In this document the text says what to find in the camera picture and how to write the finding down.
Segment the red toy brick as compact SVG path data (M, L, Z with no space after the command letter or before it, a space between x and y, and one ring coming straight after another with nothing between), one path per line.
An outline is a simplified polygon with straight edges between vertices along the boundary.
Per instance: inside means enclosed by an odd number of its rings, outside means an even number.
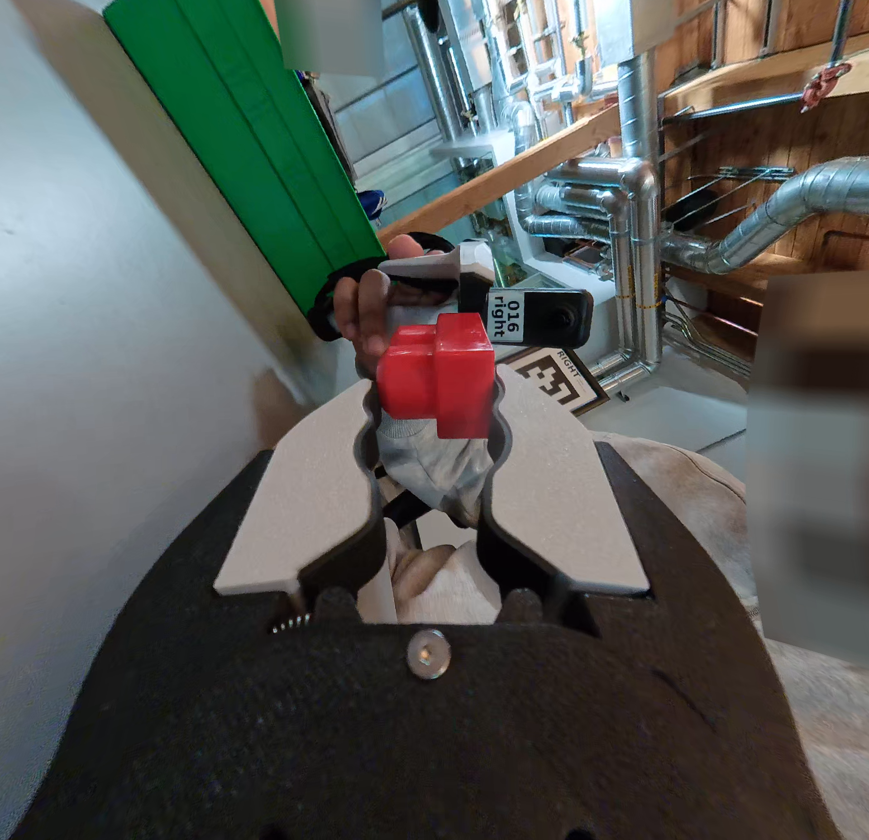
M376 369L382 409L395 420L433 420L441 439L487 439L495 356L477 313L400 326Z

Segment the person's grey sweatshirt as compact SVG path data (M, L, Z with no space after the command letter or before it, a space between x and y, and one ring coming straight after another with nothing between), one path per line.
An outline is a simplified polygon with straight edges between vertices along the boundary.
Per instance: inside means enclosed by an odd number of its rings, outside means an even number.
M592 432L613 446L704 547L762 631L746 527L745 485L699 453ZM387 475L386 499L403 488ZM387 526L387 615L369 624L490 624L501 608L473 541L427 550ZM810 767L844 838L867 838L867 668L765 639Z

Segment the red pipe valve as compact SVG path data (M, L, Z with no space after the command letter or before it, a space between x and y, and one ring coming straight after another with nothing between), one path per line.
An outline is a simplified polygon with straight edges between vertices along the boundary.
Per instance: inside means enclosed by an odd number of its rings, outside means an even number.
M821 68L806 84L800 97L800 113L805 114L830 96L839 80L853 69L850 62L835 62Z

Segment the person's right forearm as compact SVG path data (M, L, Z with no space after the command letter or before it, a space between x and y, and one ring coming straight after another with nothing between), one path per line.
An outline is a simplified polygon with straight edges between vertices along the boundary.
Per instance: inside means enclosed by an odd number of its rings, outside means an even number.
M442 439L432 419L397 420L382 412L376 430L387 475L431 509L476 528L493 460L485 439Z

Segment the green plastic bin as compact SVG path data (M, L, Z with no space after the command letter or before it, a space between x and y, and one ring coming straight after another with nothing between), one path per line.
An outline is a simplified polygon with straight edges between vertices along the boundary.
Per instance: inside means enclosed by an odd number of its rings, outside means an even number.
M114 0L103 18L303 314L384 256L260 0Z

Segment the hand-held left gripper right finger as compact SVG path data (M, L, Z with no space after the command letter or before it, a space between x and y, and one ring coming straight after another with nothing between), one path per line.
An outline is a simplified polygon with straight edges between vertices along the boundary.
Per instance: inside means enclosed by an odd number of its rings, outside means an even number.
M476 551L505 603L537 597L545 620L591 624L588 596L646 598L650 582L590 431L497 366Z

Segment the person's right hand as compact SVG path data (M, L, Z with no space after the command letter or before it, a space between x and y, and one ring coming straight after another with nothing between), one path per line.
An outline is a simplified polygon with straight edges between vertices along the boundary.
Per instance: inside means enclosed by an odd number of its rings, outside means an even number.
M333 294L334 324L353 345L361 373L374 377L390 337L387 310L392 306L436 306L448 298L437 291L395 282L382 271L370 269L359 282L353 278L337 282Z

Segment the silver elbow duct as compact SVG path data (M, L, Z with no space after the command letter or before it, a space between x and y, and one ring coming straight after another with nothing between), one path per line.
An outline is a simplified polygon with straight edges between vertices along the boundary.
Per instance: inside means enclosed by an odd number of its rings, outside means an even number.
M784 182L718 241L676 231L660 238L660 258L702 274L723 276L752 262L812 216L868 214L868 157L819 163Z

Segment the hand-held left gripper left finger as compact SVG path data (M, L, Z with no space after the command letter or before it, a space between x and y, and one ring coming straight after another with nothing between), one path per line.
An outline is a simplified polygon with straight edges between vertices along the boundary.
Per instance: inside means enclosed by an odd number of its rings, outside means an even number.
M375 386L359 381L277 443L214 589L278 593L289 617L311 617L339 587L363 617L387 615L387 530L374 467Z

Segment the silver insulated pipes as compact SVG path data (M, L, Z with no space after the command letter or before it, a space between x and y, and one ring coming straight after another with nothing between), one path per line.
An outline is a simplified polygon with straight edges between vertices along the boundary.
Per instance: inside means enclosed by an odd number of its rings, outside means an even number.
M619 346L591 367L607 394L657 370L661 344L659 189L644 158L585 156L513 191L530 235L595 239L610 248Z

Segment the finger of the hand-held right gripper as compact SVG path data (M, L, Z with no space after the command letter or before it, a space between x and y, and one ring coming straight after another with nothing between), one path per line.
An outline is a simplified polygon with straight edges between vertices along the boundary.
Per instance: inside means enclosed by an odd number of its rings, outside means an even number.
M460 282L462 276L474 276L485 284L494 284L494 259L487 242L468 240L446 253L426 254L412 259L386 259L377 269L389 278Z

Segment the wooden post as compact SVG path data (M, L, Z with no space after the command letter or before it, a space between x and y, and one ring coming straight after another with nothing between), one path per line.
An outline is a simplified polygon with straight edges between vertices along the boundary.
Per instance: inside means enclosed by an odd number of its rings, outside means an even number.
M438 233L620 132L618 107L605 107L382 228L378 239L387 247L395 237L411 231Z

